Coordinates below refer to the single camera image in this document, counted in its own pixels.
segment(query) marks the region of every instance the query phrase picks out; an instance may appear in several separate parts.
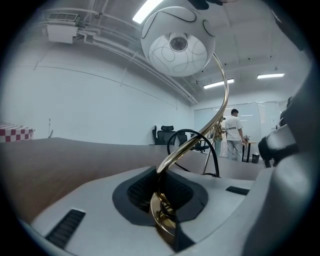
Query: gray desk surface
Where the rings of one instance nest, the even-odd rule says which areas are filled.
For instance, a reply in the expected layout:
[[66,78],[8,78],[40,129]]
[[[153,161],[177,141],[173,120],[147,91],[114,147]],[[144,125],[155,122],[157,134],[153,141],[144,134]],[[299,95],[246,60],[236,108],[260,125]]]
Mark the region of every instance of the gray desk surface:
[[[2,181],[18,216],[27,223],[86,182],[141,167],[158,167],[168,155],[162,145],[103,144],[64,138],[1,143],[0,151]],[[206,157],[189,151],[178,163],[201,174]],[[259,164],[222,157],[218,162],[222,178],[255,180],[263,169]],[[210,157],[207,173],[214,172]]]

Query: white globe lamp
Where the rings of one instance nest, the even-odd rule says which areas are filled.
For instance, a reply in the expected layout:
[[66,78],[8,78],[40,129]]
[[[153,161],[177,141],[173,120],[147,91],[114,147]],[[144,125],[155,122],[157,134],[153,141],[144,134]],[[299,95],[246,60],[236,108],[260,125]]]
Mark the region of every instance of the white globe lamp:
[[196,10],[168,7],[151,15],[141,33],[145,58],[159,72],[173,77],[201,71],[215,50],[210,23]]

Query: white t-shirt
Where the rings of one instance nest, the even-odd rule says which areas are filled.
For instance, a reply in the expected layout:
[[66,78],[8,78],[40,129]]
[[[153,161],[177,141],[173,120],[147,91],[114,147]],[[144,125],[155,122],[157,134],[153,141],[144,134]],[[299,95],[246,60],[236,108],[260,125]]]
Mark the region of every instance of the white t-shirt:
[[239,129],[243,126],[240,119],[236,116],[231,116],[225,121],[225,130],[227,133],[227,141],[241,141],[241,136],[239,134]]

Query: air conditioning unit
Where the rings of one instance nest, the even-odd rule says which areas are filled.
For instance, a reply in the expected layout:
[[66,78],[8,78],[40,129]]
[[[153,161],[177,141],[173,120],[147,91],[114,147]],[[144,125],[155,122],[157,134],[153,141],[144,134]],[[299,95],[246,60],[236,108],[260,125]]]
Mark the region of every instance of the air conditioning unit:
[[49,15],[47,32],[49,41],[72,44],[77,36],[80,16],[76,13],[51,13]]

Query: red and white checkered box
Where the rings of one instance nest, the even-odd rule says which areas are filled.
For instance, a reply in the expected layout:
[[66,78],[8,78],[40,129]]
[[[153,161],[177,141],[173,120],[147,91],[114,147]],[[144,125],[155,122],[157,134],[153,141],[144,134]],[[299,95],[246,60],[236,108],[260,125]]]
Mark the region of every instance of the red and white checkered box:
[[7,122],[0,122],[0,143],[32,140],[34,130]]

